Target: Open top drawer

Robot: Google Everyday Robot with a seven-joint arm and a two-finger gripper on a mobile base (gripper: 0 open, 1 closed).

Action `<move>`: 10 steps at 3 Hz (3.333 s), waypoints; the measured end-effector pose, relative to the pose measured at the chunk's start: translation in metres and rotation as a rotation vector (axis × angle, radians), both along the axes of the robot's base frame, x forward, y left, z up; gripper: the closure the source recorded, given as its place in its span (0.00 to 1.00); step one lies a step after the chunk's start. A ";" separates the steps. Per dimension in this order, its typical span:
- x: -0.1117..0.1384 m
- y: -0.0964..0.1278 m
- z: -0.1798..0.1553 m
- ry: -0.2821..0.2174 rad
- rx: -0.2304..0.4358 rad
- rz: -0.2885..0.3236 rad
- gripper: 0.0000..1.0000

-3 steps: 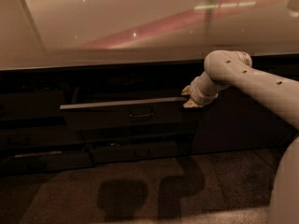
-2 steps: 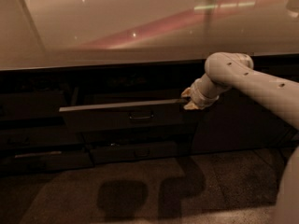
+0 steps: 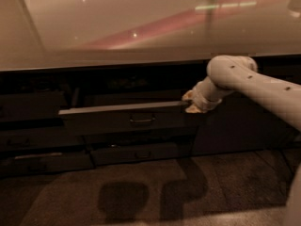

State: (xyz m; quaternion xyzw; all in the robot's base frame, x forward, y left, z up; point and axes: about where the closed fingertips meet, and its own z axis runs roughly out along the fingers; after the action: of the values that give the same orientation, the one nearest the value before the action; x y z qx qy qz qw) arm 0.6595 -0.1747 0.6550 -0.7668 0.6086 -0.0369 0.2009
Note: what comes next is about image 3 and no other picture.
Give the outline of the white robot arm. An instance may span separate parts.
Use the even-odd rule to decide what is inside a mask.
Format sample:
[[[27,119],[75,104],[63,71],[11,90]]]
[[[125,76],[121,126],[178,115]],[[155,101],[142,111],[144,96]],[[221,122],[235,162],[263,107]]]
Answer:
[[[207,113],[235,91],[301,130],[301,86],[258,73],[257,63],[249,56],[213,57],[207,77],[183,95],[182,100],[190,103],[185,111]]]

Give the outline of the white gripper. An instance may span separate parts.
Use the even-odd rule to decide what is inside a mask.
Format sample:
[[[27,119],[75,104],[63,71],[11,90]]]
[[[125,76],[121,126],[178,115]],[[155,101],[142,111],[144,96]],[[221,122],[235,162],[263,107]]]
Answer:
[[[200,111],[210,111],[215,109],[222,102],[223,95],[211,82],[198,82],[192,90],[188,90],[182,100],[193,102],[193,105],[185,109],[186,113],[199,113]]]

